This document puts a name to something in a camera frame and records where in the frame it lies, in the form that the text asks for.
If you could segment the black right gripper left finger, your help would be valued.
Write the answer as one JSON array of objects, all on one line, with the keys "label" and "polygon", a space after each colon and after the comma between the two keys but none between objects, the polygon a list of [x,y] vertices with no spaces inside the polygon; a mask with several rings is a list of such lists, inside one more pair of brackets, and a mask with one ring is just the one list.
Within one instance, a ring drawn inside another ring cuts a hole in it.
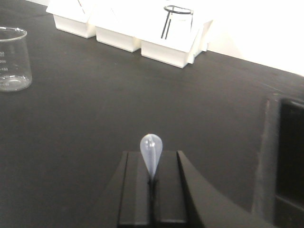
[{"label": "black right gripper left finger", "polygon": [[149,228],[150,176],[140,152],[128,152],[120,203],[119,228]]}]

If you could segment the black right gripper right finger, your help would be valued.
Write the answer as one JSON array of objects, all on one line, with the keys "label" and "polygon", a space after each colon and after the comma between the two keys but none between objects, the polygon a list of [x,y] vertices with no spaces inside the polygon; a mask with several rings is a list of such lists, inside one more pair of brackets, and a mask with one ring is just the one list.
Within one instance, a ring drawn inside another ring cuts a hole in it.
[{"label": "black right gripper right finger", "polygon": [[156,226],[188,224],[177,152],[161,154],[154,178],[153,215]]}]

